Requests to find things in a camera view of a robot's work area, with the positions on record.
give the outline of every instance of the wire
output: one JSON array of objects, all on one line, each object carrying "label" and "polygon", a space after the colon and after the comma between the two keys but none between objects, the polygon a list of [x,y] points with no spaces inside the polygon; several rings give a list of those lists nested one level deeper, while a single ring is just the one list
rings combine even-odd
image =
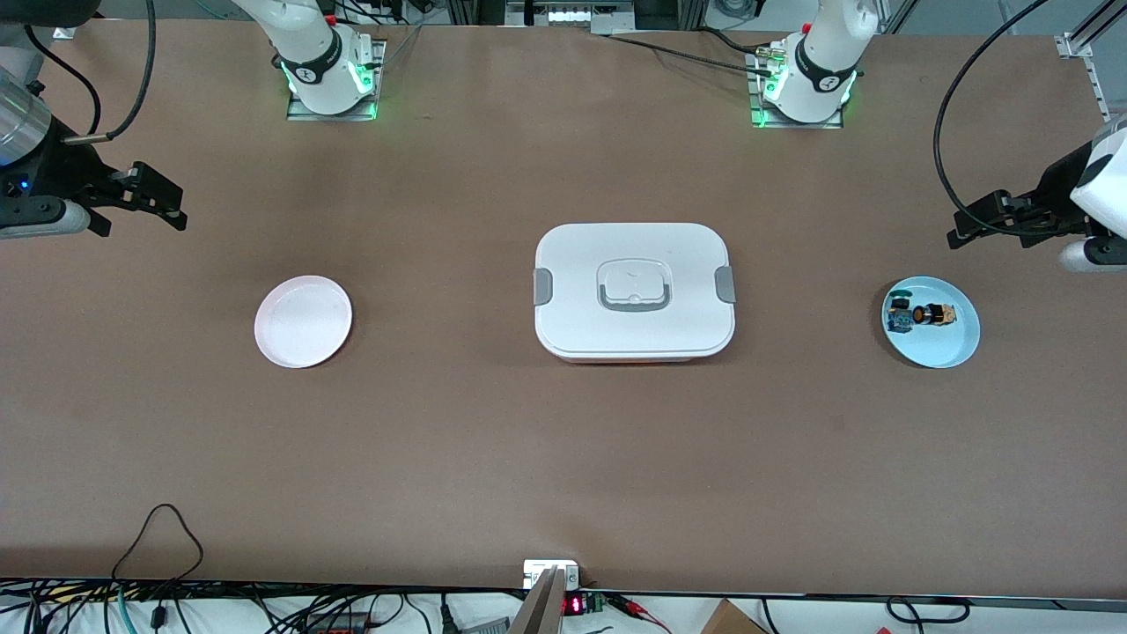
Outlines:
[{"label": "wire", "polygon": [[336,5],[337,7],[340,7],[345,11],[345,19],[348,19],[348,11],[352,11],[354,14],[364,16],[365,18],[369,18],[370,20],[374,21],[375,24],[378,24],[380,26],[387,26],[384,23],[382,23],[380,20],[388,19],[388,18],[393,18],[393,16],[381,16],[381,15],[371,14],[371,12],[365,11],[364,9],[362,9],[361,6],[360,6],[360,3],[356,0],[349,0],[349,1],[353,3],[353,7],[355,7],[355,8],[349,8],[348,6],[346,6],[340,0],[332,0],[334,5]]},{"label": "wire", "polygon": [[52,62],[59,64],[59,68],[69,72],[74,77],[74,79],[79,80],[82,86],[86,87],[86,91],[90,93],[90,100],[94,102],[94,116],[90,117],[90,130],[87,134],[94,134],[98,130],[98,124],[101,123],[101,98],[98,97],[98,89],[94,87],[94,83],[90,83],[90,80],[87,79],[86,75],[77,71],[74,66],[68,64],[62,60],[62,57],[52,53],[46,46],[44,46],[43,43],[39,42],[39,38],[35,36],[35,32],[32,30],[29,25],[24,25],[24,33],[32,42],[32,46],[35,46],[36,51],[42,53],[44,57],[47,57]]},{"label": "wire", "polygon": [[204,563],[203,544],[199,543],[199,539],[197,539],[195,534],[192,533],[192,529],[188,528],[188,524],[184,521],[184,516],[180,515],[180,510],[177,509],[175,504],[169,504],[168,502],[163,502],[161,504],[157,504],[156,507],[152,508],[152,510],[149,511],[149,515],[144,518],[144,524],[141,525],[141,532],[137,533],[137,536],[133,539],[133,543],[130,544],[130,547],[125,550],[125,554],[123,554],[121,559],[117,560],[117,563],[114,564],[113,570],[109,571],[109,578],[112,580],[118,582],[121,581],[121,579],[117,577],[118,569],[121,569],[122,564],[125,563],[125,560],[127,560],[130,555],[133,554],[133,550],[136,548],[137,544],[141,542],[141,538],[144,537],[144,532],[149,528],[149,523],[152,521],[152,517],[157,515],[157,511],[159,511],[160,509],[169,509],[170,511],[176,514],[176,519],[179,520],[180,528],[184,529],[184,534],[187,535],[188,539],[190,539],[192,543],[195,544],[196,546],[196,562],[192,564],[192,566],[188,570],[181,572],[180,574],[177,574],[169,581],[175,582],[184,579],[185,577],[192,574],[197,568],[199,568],[199,564]]},{"label": "wire", "polygon": [[747,54],[747,55],[754,55],[756,48],[762,48],[764,46],[770,46],[771,45],[770,42],[764,42],[763,44],[753,44],[752,46],[744,46],[744,45],[740,45],[740,44],[736,44],[730,37],[728,37],[727,35],[725,35],[721,30],[712,28],[710,26],[701,26],[696,30],[700,30],[700,32],[703,32],[703,33],[710,33],[710,34],[717,36],[720,39],[720,42],[724,42],[725,46],[727,46],[729,48],[733,48],[735,51],[739,51],[740,53],[744,53],[744,54]]},{"label": "wire", "polygon": [[419,613],[419,616],[421,616],[421,617],[423,617],[423,623],[425,623],[425,624],[426,624],[426,634],[434,634],[434,633],[433,633],[433,632],[431,631],[431,619],[426,617],[426,613],[425,613],[425,611],[423,611],[423,610],[420,610],[420,609],[418,608],[418,606],[416,606],[415,604],[412,604],[412,602],[411,602],[411,598],[410,598],[410,597],[408,597],[407,595],[403,595],[403,600],[405,600],[405,601],[407,601],[407,605],[408,605],[408,606],[410,606],[410,607],[415,608],[415,611]]},{"label": "wire", "polygon": [[399,613],[403,611],[403,604],[406,601],[403,600],[403,596],[399,595],[399,609],[396,610],[396,614],[391,615],[390,617],[383,619],[380,623],[376,623],[376,622],[372,620],[372,609],[375,608],[375,602],[380,600],[380,597],[382,597],[382,595],[376,595],[372,599],[372,605],[367,606],[367,620],[364,623],[364,628],[365,629],[375,629],[376,627],[381,627],[383,625],[387,625],[387,624],[391,623],[392,620],[394,620],[396,617],[399,616]]},{"label": "wire", "polygon": [[932,148],[932,153],[934,154],[935,158],[935,171],[937,173],[939,173],[939,181],[943,185],[943,190],[947,191],[948,197],[951,198],[951,202],[955,203],[955,206],[958,207],[958,209],[961,211],[964,214],[966,214],[967,217],[974,220],[975,223],[979,224],[983,229],[987,229],[996,233],[1004,233],[1006,235],[1042,238],[1049,235],[1059,235],[1063,233],[1061,231],[1022,231],[1019,229],[1006,229],[1005,226],[995,226],[982,220],[974,213],[971,213],[970,209],[967,208],[967,205],[964,204],[961,199],[959,199],[959,195],[955,193],[955,187],[951,186],[951,181],[948,180],[947,178],[947,170],[943,169],[943,155],[940,152],[939,137],[940,133],[943,130],[943,117],[947,115],[947,106],[948,104],[951,102],[951,97],[955,95],[956,88],[959,87],[959,83],[962,81],[962,78],[967,74],[967,71],[970,70],[970,66],[974,65],[976,61],[978,61],[978,57],[980,57],[982,54],[986,52],[986,48],[990,48],[991,44],[993,44],[1005,32],[1010,30],[1010,27],[1021,21],[1022,18],[1024,18],[1026,16],[1031,14],[1035,9],[1037,9],[1041,5],[1045,5],[1048,1],[1049,0],[1035,0],[1031,5],[1029,5],[1024,9],[1018,11],[1012,18],[1006,20],[1005,24],[1000,26],[997,30],[992,33],[991,36],[987,37],[986,41],[983,42],[978,46],[978,48],[976,48],[975,52],[970,54],[966,63],[962,64],[962,68],[959,69],[959,72],[955,75],[955,80],[951,81],[951,87],[948,88],[947,93],[943,95],[943,100],[939,105],[939,114],[935,115],[935,130],[932,133],[931,137],[931,148]]},{"label": "wire", "polygon": [[668,627],[666,627],[666,625],[664,623],[662,623],[660,620],[658,620],[657,617],[655,617],[654,615],[651,615],[649,613],[642,614],[641,615],[641,619],[645,620],[646,623],[653,623],[654,625],[660,627],[662,629],[665,629],[665,634],[673,634],[672,629],[669,629]]},{"label": "wire", "polygon": [[431,18],[437,15],[438,14],[434,14],[432,16],[425,17],[421,20],[419,20],[419,24],[415,25],[415,28],[412,28],[411,32],[407,34],[407,37],[405,37],[403,41],[399,43],[399,46],[396,46],[396,50],[392,51],[391,55],[383,62],[383,68],[388,68],[389,65],[391,65],[391,62],[393,62],[396,57],[399,56],[399,52],[403,50],[403,46],[407,46],[407,43],[410,42],[412,37],[418,35],[418,32],[420,28],[423,28],[423,25],[425,25],[427,21],[431,20]]},{"label": "wire", "polygon": [[188,627],[188,619],[184,618],[184,609],[180,608],[179,597],[174,597],[172,602],[176,604],[176,614],[180,616],[180,625],[184,626],[184,634],[192,634],[192,628]]},{"label": "wire", "polygon": [[130,125],[133,124],[133,119],[137,117],[137,113],[141,111],[141,105],[144,104],[144,97],[149,92],[149,80],[152,79],[152,63],[157,56],[157,8],[153,6],[153,0],[144,0],[145,14],[149,18],[149,44],[148,51],[145,52],[144,59],[144,73],[141,75],[141,87],[137,88],[137,96],[133,99],[133,107],[130,108],[128,114],[122,123],[106,132],[106,140],[114,140],[121,136],[123,132],[128,130]]},{"label": "wire", "polygon": [[[912,613],[912,616],[904,617],[897,614],[896,610],[893,609],[894,604],[902,605],[908,608],[908,611]],[[962,623],[964,620],[966,620],[970,616],[970,604],[961,602],[959,605],[962,607],[962,613],[951,618],[923,618],[920,616],[920,613],[916,611],[915,606],[909,604],[908,600],[905,599],[904,597],[889,597],[888,600],[885,601],[885,610],[888,611],[888,616],[906,625],[915,625],[916,627],[920,628],[920,634],[925,634],[925,632],[923,631],[923,625],[925,623],[935,625],[953,625],[956,623]]]},{"label": "wire", "polygon": [[767,619],[767,627],[771,628],[771,634],[779,634],[779,628],[774,626],[774,619],[771,618],[771,607],[767,606],[767,600],[760,597],[760,601],[763,604],[763,616]]},{"label": "wire", "polygon": [[130,610],[125,609],[125,588],[117,588],[117,611],[122,614],[122,620],[125,623],[125,629],[130,634],[137,634],[137,628],[133,627],[133,619],[130,618]]},{"label": "wire", "polygon": [[700,55],[693,55],[692,53],[685,53],[682,51],[674,51],[673,48],[666,48],[665,46],[658,46],[657,44],[650,44],[648,42],[639,42],[637,39],[623,39],[621,37],[614,37],[611,35],[604,35],[603,37],[614,41],[622,42],[624,44],[633,44],[635,46],[641,46],[644,48],[649,48],[651,51],[658,51],[660,53],[667,53],[669,55],[675,55],[677,57],[684,57],[686,60],[692,60],[702,64],[709,64],[719,68],[726,68],[731,70],[738,70],[740,72],[749,72],[752,74],[757,74],[760,77],[771,77],[771,71],[766,69],[757,69],[748,65],[733,64],[728,62],[721,62],[719,60],[710,60],[708,57],[701,57]]}]

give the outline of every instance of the black cable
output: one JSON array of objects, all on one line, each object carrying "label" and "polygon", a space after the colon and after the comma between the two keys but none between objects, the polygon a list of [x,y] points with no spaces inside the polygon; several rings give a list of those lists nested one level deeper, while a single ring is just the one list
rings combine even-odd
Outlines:
[{"label": "black cable", "polygon": [[174,598],[172,602],[176,604],[176,614],[180,617],[180,625],[184,626],[184,634],[192,634],[192,628],[188,627],[188,619],[184,618],[184,609],[180,608],[179,597]]},{"label": "black cable", "polygon": [[117,127],[106,132],[106,139],[108,140],[121,136],[122,132],[125,132],[133,124],[133,119],[141,111],[141,105],[144,104],[144,97],[149,92],[149,80],[152,79],[152,64],[157,57],[157,8],[152,1],[144,0],[145,14],[149,17],[149,45],[144,59],[144,74],[141,75],[141,87],[137,88],[137,96],[133,99],[133,107],[130,108],[128,114],[125,115],[122,123]]},{"label": "black cable", "polygon": [[98,96],[98,89],[94,87],[94,83],[90,83],[90,80],[87,79],[86,75],[76,70],[74,66],[68,64],[62,57],[52,53],[46,46],[44,46],[43,43],[39,42],[39,38],[35,36],[35,32],[32,30],[29,25],[24,25],[24,33],[32,42],[32,46],[35,46],[36,51],[42,53],[44,57],[47,57],[52,62],[59,64],[59,68],[69,72],[74,77],[74,79],[79,80],[82,86],[86,87],[86,91],[90,93],[90,101],[94,102],[94,116],[90,117],[90,128],[87,131],[87,134],[94,134],[97,132],[98,124],[101,123],[101,97]]},{"label": "black cable", "polygon": [[423,610],[420,610],[418,608],[418,606],[416,606],[415,604],[412,604],[410,597],[403,595],[403,600],[407,601],[408,606],[415,608],[415,611],[419,613],[419,616],[423,617],[423,623],[426,624],[426,634],[434,634],[434,632],[431,631],[431,619],[426,617],[426,613],[423,611]]},{"label": "black cable", "polygon": [[764,42],[763,44],[754,44],[752,46],[744,46],[742,44],[737,44],[737,43],[733,42],[733,39],[730,37],[728,37],[727,35],[725,35],[722,30],[720,30],[718,28],[712,28],[710,26],[700,26],[700,27],[696,28],[696,30],[701,30],[701,32],[704,32],[704,33],[711,33],[712,35],[717,36],[720,39],[720,42],[724,42],[724,44],[726,46],[728,46],[729,48],[734,48],[736,51],[739,51],[740,53],[745,53],[745,54],[748,54],[748,55],[754,55],[756,48],[762,48],[764,46],[770,46],[771,45],[770,42]]},{"label": "black cable", "polygon": [[760,597],[760,601],[763,604],[763,616],[767,619],[767,627],[771,628],[771,634],[779,634],[779,628],[774,626],[774,619],[771,618],[771,607],[767,606],[767,600]]},{"label": "black cable", "polygon": [[70,632],[71,622],[73,622],[74,617],[77,617],[78,614],[82,611],[82,608],[86,607],[86,604],[90,601],[91,597],[94,597],[94,592],[87,593],[85,597],[82,597],[82,600],[79,601],[77,608],[74,608],[73,610],[69,610],[66,613],[66,620],[63,622],[63,626],[59,629],[59,634],[66,634],[68,632]]},{"label": "black cable", "polygon": [[403,604],[406,601],[403,600],[403,596],[399,595],[399,609],[396,610],[396,614],[389,616],[388,618],[385,618],[385,619],[383,619],[383,620],[381,620],[379,623],[372,620],[372,609],[375,608],[375,602],[379,601],[380,597],[382,597],[382,596],[383,595],[376,595],[372,599],[372,604],[370,606],[367,606],[367,622],[364,623],[364,628],[365,629],[375,629],[376,627],[382,627],[382,626],[391,623],[392,620],[394,620],[396,617],[399,616],[399,613],[403,611]]},{"label": "black cable", "polygon": [[[149,2],[150,5],[152,3],[152,0],[145,0],[145,1]],[[192,568],[171,578],[169,581],[175,582],[184,579],[185,577],[192,574],[197,568],[199,568],[199,564],[204,563],[204,546],[203,544],[199,543],[199,539],[196,538],[195,534],[192,533],[192,529],[188,528],[188,524],[184,521],[184,516],[180,515],[180,510],[177,509],[175,504],[162,502],[160,504],[157,504],[156,507],[152,508],[152,510],[149,511],[149,515],[144,518],[144,524],[141,525],[141,532],[137,533],[137,536],[133,539],[133,543],[130,544],[130,547],[125,550],[125,554],[123,554],[121,559],[117,560],[117,563],[114,564],[113,570],[109,571],[109,578],[112,580],[118,582],[121,581],[121,579],[117,577],[118,569],[121,569],[122,564],[125,563],[125,560],[127,560],[128,556],[133,554],[133,550],[136,548],[137,544],[141,542],[141,538],[144,537],[144,532],[149,528],[149,523],[152,521],[152,517],[157,515],[157,511],[161,509],[168,509],[174,514],[176,514],[176,519],[179,520],[180,528],[184,529],[184,534],[187,535],[188,539],[190,539],[192,543],[195,544],[196,546],[196,562],[192,564]]]},{"label": "black cable", "polygon": [[[912,616],[905,617],[897,614],[896,610],[893,609],[894,604],[902,605],[908,608],[908,611],[912,614]],[[919,627],[920,634],[926,634],[923,631],[923,626],[925,623],[934,625],[953,625],[956,623],[962,623],[968,617],[970,617],[970,604],[968,601],[965,601],[958,605],[962,608],[962,613],[957,616],[952,616],[950,618],[923,618],[920,616],[920,613],[916,611],[915,606],[908,602],[908,600],[905,599],[904,597],[889,597],[888,600],[885,601],[885,610],[888,611],[888,616],[895,618],[896,620],[905,625],[915,625],[916,627]]]},{"label": "black cable", "polygon": [[266,607],[266,601],[263,599],[263,596],[258,592],[258,589],[255,587],[254,583],[250,584],[250,590],[255,595],[255,602],[258,604],[258,608],[261,609],[263,614],[266,615],[266,620],[270,624],[270,627],[276,626],[278,623],[277,617],[274,616],[274,613],[270,611],[270,608]]},{"label": "black cable", "polygon": [[955,75],[955,80],[951,81],[951,87],[948,88],[947,93],[943,95],[943,100],[939,105],[939,114],[935,115],[935,130],[932,133],[931,137],[931,148],[932,148],[932,153],[934,154],[935,158],[935,171],[939,173],[939,181],[943,185],[943,190],[947,191],[948,197],[951,198],[951,202],[955,203],[955,206],[964,214],[966,214],[967,217],[974,220],[975,223],[979,224],[982,227],[988,229],[996,233],[1004,233],[1006,235],[1042,238],[1049,235],[1062,235],[1064,233],[1062,233],[1061,231],[1022,231],[1018,229],[1006,229],[1004,226],[995,226],[982,220],[974,213],[971,213],[970,209],[967,208],[967,205],[964,204],[961,199],[959,199],[959,195],[955,193],[955,187],[951,186],[951,181],[947,179],[947,170],[943,169],[943,157],[939,149],[939,137],[940,133],[943,130],[943,117],[947,115],[947,106],[948,104],[951,102],[951,97],[955,95],[955,89],[959,87],[959,83],[962,81],[962,78],[967,74],[967,71],[970,70],[970,66],[974,65],[974,63],[978,60],[978,57],[980,57],[982,54],[986,52],[986,48],[990,48],[991,44],[993,44],[999,37],[1005,34],[1005,32],[1010,30],[1010,27],[1018,24],[1022,18],[1024,18],[1035,9],[1037,9],[1041,5],[1045,5],[1048,1],[1049,0],[1033,0],[1032,3],[1030,3],[1024,9],[1018,11],[1012,18],[1006,20],[1005,24],[1000,26],[997,30],[992,33],[991,36],[987,37],[986,41],[983,42],[982,45],[979,45],[978,48],[976,48],[975,52],[970,54],[966,63],[962,64],[962,68],[959,69],[958,74]]},{"label": "black cable", "polygon": [[669,55],[675,55],[677,57],[684,57],[686,60],[692,60],[694,62],[699,62],[699,63],[702,63],[702,64],[709,64],[709,65],[719,66],[719,68],[738,70],[740,72],[749,72],[752,74],[757,74],[760,77],[771,77],[771,71],[769,71],[766,69],[756,69],[756,68],[751,68],[748,65],[739,65],[739,64],[733,64],[733,63],[728,63],[728,62],[721,62],[719,60],[710,60],[708,57],[702,57],[700,55],[693,55],[692,53],[684,53],[682,51],[674,51],[673,48],[666,48],[665,46],[658,46],[657,44],[650,44],[648,42],[639,42],[637,39],[623,39],[621,37],[614,37],[614,36],[611,36],[611,35],[604,35],[603,37],[605,37],[607,39],[611,39],[611,41],[614,41],[614,42],[622,42],[624,44],[633,44],[635,46],[642,46],[642,47],[649,48],[651,51],[658,51],[660,53],[667,53]]}]

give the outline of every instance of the green led light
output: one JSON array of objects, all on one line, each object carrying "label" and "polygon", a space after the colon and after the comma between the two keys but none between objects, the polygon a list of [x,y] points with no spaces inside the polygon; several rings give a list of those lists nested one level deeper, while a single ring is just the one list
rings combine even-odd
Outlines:
[{"label": "green led light", "polygon": [[285,82],[290,84],[290,91],[296,95],[298,89],[293,86],[293,75],[290,74],[290,69],[285,68],[285,64],[282,64],[282,73],[285,74]]},{"label": "green led light", "polygon": [[353,75],[353,81],[356,82],[357,90],[369,92],[372,89],[372,71],[361,69],[356,64],[348,62],[348,73]]}]

